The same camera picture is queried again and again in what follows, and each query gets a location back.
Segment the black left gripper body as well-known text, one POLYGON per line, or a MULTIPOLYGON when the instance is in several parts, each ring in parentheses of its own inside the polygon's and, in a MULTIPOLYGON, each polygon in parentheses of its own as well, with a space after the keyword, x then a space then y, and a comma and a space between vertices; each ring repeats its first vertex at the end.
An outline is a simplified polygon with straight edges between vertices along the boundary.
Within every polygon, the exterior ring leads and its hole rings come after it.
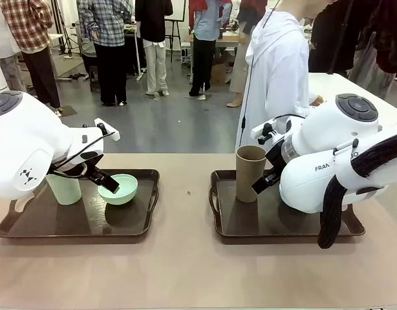
POLYGON ((83 178, 88 169, 94 167, 102 158, 98 151, 82 152, 57 165, 50 166, 50 173, 63 178, 83 178))

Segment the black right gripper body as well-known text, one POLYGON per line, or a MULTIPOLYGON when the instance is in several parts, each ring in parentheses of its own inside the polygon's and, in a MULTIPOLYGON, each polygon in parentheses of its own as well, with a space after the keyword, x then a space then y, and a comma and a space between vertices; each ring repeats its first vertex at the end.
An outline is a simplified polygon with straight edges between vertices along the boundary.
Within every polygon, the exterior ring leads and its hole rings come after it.
POLYGON ((275 142, 266 153, 266 159, 272 164, 275 174, 281 174, 286 167, 286 162, 281 152, 283 142, 284 139, 281 138, 279 141, 275 142))

